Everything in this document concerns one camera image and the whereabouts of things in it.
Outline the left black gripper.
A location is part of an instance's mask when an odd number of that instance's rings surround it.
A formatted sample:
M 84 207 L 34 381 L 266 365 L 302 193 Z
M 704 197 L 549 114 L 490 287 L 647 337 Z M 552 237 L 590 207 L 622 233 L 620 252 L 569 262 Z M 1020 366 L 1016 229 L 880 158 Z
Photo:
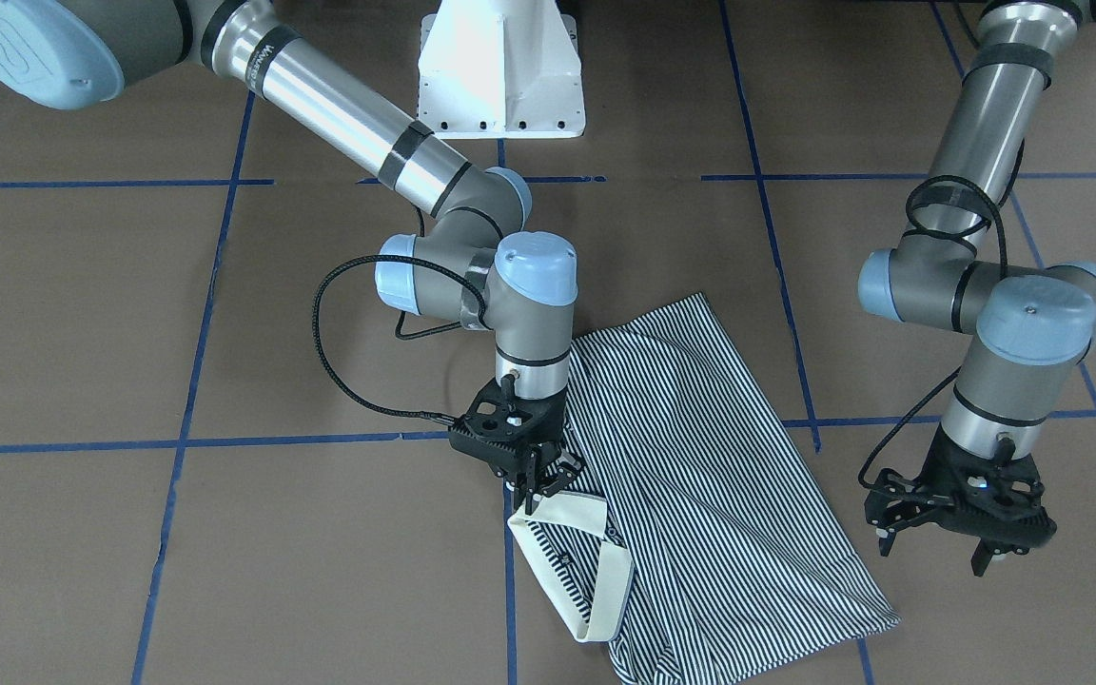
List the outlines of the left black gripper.
M 938 429 L 917 481 L 886 468 L 867 487 L 866 521 L 880 556 L 891 553 L 897 533 L 935 523 L 978 537 L 970 569 L 985 576 L 1001 557 L 1023 556 L 1049 543 L 1057 521 L 1041 504 L 1044 486 L 1031 456 L 1017 457 L 1009 433 L 998 435 L 987 457 L 966 450 Z

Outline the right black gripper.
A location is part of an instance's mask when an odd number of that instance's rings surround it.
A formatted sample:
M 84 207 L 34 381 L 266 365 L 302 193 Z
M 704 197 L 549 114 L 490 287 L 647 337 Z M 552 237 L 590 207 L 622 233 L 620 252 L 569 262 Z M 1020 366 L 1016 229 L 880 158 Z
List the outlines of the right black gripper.
M 450 447 L 514 477 L 515 507 L 534 515 L 536 496 L 561 493 L 586 468 L 582 456 L 566 450 L 566 389 L 525 399 L 505 379 L 492 379 L 448 426 Z

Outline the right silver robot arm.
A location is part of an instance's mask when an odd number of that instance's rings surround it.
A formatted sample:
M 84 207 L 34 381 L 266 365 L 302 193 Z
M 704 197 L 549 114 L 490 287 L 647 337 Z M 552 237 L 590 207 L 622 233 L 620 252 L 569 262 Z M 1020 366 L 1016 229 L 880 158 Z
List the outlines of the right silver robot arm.
M 426 235 L 396 235 L 319 284 L 310 329 L 331 381 L 379 415 L 447 426 L 454 450 L 486 463 L 527 516 L 573 484 L 584 471 L 566 442 L 576 251 L 527 228 L 534 201 L 522 176 L 473 165 L 313 48 L 269 1 L 0 1 L 0 82 L 47 109 L 107 103 L 181 64 L 244 84 L 432 221 Z M 323 298 L 365 267 L 388 307 L 495 336 L 493 377 L 461 415 L 379 406 L 332 367 Z

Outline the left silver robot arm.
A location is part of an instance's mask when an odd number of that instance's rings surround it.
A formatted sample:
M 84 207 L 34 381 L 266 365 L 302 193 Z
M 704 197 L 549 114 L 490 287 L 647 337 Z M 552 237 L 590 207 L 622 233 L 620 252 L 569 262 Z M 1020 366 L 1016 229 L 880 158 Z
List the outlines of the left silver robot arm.
M 975 538 L 970 567 L 982 576 L 1057 533 L 1032 448 L 1096 346 L 1096 264 L 1014 264 L 1002 208 L 1057 56 L 1088 23 L 1096 1 L 986 4 L 931 172 L 905 201 L 906 229 L 861 265 L 867 312 L 970 336 L 960 367 L 939 384 L 951 398 L 918 476 L 858 473 L 880 555 L 900 532 L 934 524 Z

